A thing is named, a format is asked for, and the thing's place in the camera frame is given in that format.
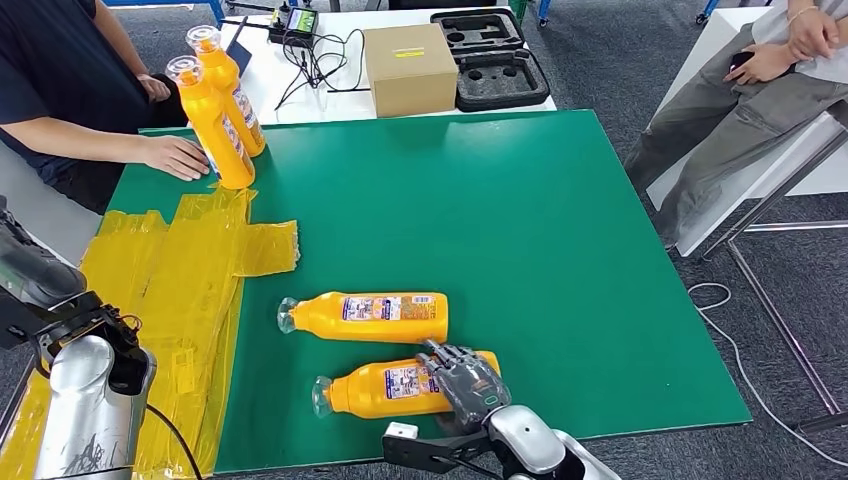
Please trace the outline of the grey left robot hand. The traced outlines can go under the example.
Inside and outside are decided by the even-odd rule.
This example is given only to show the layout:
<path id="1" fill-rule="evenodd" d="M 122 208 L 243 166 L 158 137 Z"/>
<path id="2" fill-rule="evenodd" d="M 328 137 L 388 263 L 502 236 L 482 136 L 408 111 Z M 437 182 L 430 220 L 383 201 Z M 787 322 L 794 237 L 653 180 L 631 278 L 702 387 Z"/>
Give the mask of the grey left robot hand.
<path id="1" fill-rule="evenodd" d="M 86 291 L 85 276 L 37 243 L 1 196 L 1 264 L 23 281 L 23 291 L 49 308 Z"/>

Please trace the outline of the person's right hand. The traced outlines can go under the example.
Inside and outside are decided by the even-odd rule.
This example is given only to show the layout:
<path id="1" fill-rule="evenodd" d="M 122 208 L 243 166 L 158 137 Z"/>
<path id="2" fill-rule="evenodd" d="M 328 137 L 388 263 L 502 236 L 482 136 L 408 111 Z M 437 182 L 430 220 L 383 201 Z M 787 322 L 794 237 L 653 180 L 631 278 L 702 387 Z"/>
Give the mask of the person's right hand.
<path id="1" fill-rule="evenodd" d="M 840 46 L 837 22 L 814 4 L 790 3 L 787 10 L 789 50 L 796 61 L 830 58 Z"/>
<path id="2" fill-rule="evenodd" d="M 210 172 L 204 151 L 193 141 L 182 137 L 138 137 L 133 142 L 132 152 L 136 163 L 183 181 L 199 180 Z"/>

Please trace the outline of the person's left hand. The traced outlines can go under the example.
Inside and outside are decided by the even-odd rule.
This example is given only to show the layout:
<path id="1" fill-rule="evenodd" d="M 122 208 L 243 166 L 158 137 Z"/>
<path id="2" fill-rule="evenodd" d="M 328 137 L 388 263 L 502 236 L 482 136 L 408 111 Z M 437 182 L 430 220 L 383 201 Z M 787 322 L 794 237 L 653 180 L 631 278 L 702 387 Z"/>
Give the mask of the person's left hand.
<path id="1" fill-rule="evenodd" d="M 147 93 L 151 103 L 165 101 L 171 96 L 170 89 L 161 80 L 149 74 L 139 74 L 136 78 Z"/>
<path id="2" fill-rule="evenodd" d="M 736 82 L 739 85 L 769 82 L 797 62 L 788 45 L 752 44 L 741 52 L 750 53 L 751 56 L 746 62 L 732 69 L 724 77 L 725 82 Z"/>

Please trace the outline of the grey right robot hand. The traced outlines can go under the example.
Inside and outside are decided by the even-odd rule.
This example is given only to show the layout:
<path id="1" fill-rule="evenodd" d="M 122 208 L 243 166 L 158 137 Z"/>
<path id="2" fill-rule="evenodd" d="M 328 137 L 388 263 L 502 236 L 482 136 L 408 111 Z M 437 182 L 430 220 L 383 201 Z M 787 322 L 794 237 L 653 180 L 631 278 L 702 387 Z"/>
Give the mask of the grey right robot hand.
<path id="1" fill-rule="evenodd" d="M 448 432 L 477 433 L 491 414 L 512 404 L 509 388 L 481 354 L 432 339 L 422 345 L 430 353 L 419 353 L 416 360 L 435 380 L 451 406 Z"/>

